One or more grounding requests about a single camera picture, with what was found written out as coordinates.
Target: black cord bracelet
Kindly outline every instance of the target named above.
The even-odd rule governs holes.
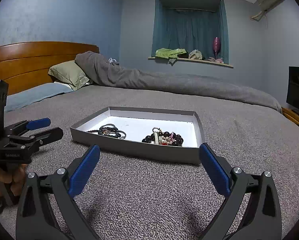
[[[102,125],[99,130],[90,130],[87,131],[89,133],[98,133],[98,135],[103,135],[103,136],[107,136],[107,137],[112,137],[112,138],[116,138],[116,139],[125,139],[126,138],[126,133],[119,130],[114,124],[108,123],[105,125]]]

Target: white tray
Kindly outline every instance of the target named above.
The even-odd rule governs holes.
[[[121,140],[87,132],[108,123],[124,131],[126,138]],[[180,134],[184,139],[183,146],[142,143],[147,135],[152,134],[153,127]],[[74,124],[71,133],[74,141],[97,144],[107,151],[177,163],[200,164],[198,148],[204,142],[203,128],[195,112],[168,109],[110,106]]]

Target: pink balloon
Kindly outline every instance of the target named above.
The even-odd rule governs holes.
[[[215,53],[220,51],[220,39],[218,37],[214,39],[213,50]]]

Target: windowsill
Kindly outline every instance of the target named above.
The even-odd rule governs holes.
[[[148,59],[156,59],[161,57],[148,57]],[[216,63],[208,60],[199,60],[199,59],[189,59],[189,58],[180,58],[178,57],[177,60],[184,60],[184,61],[191,61],[191,62],[199,62],[204,64],[212,64],[212,65],[221,65],[223,67],[234,68],[232,65],[224,64],[224,63]]]

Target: gray bedspread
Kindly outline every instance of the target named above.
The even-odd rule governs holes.
[[[234,100],[252,105],[267,106],[281,112],[281,106],[271,95],[250,87],[222,80],[188,74],[147,73],[110,64],[103,55],[91,51],[77,54],[75,62],[98,85],[165,91]]]
[[[82,156],[88,147],[72,141],[70,126],[107,106],[196,111],[206,141],[216,154],[245,172],[272,173],[282,209],[283,236],[299,218],[299,127],[274,109],[236,101],[94,85],[48,98],[5,114],[5,125],[49,117],[52,127],[64,131],[61,141],[35,153],[26,171],[51,174]],[[54,198],[51,200],[61,228],[67,231]],[[223,197],[202,166],[102,151],[75,201],[103,240],[197,239]],[[246,197],[230,231],[239,225],[247,201]],[[1,223],[13,236],[16,212],[14,206],[0,215]]]

